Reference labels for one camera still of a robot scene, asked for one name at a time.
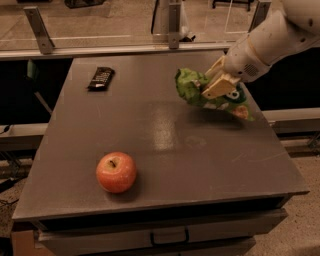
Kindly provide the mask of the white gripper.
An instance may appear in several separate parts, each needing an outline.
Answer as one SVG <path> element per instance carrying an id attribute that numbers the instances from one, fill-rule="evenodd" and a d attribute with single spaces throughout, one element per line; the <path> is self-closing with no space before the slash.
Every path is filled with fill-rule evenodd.
<path id="1" fill-rule="evenodd" d="M 222 74 L 214 78 L 224 70 L 229 74 Z M 250 37 L 245 35 L 236 41 L 225 57 L 221 56 L 205 72 L 207 78 L 214 79 L 205 86 L 201 95 L 207 99 L 224 96 L 236 88 L 240 79 L 243 82 L 253 82 L 269 70 L 270 66 L 260 60 Z"/>

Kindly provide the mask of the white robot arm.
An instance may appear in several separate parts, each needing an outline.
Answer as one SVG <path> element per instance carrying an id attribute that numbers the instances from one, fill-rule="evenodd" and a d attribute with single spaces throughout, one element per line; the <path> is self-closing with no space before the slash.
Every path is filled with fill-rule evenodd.
<path id="1" fill-rule="evenodd" d="M 256 28 L 239 38 L 205 76 L 201 95 L 214 99 L 232 92 L 238 82 L 253 82 L 281 59 L 320 41 L 320 0 L 282 0 Z"/>

